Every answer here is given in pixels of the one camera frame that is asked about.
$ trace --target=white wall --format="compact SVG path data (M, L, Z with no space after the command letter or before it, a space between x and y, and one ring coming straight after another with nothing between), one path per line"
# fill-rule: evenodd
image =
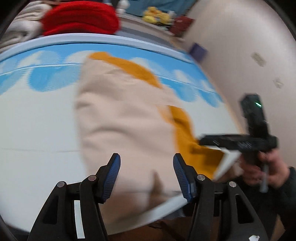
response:
M243 126L238 100L244 93L261 96L271 133L286 162L296 166L296 42L284 22L263 0L200 0L188 16L196 21L184 48L196 42L209 51L201 66ZM254 52L266 61L263 67Z

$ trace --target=blue gripper pad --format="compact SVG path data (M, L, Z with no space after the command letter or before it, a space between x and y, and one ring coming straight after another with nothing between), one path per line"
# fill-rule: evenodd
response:
M103 193L102 199L105 202L112 193L118 172L120 169L120 155L114 153L106 165L104 172L102 174L102 178L104 178L103 182Z
M183 194L187 202L191 202L196 197L196 171L192 166L186 165L180 153L176 153L173 158L173 167Z

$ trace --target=red folded blanket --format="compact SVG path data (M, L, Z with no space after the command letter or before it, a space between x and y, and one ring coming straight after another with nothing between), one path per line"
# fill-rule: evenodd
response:
M119 28L115 9L104 3L75 1L61 4L41 20L44 35L61 33L113 34Z

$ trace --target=silver bolt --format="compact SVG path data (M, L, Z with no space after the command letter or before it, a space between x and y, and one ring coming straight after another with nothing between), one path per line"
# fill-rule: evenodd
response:
M64 183L63 181L57 183L57 187L58 187L58 188L61 188L61 187L63 187L64 185L65 185L65 183Z
M197 176L197 179L200 180L200 181L203 181L203 180L205 179L205 176L199 174L199 175Z
M232 188L235 188L237 186L237 184L235 182L229 182L229 186L231 186Z
M94 181L96 180L96 175L90 175L88 179L89 181Z

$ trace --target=blue and white pattern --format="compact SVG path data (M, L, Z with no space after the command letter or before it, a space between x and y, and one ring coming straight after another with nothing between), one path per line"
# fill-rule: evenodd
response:
M97 51L105 51L148 68L183 101L194 102L200 97L213 107L218 107L222 102L212 84L195 64L133 47L92 43L52 45L29 50L2 61L0 95L24 74L29 75L28 86L39 92L71 85L78 81L85 58Z

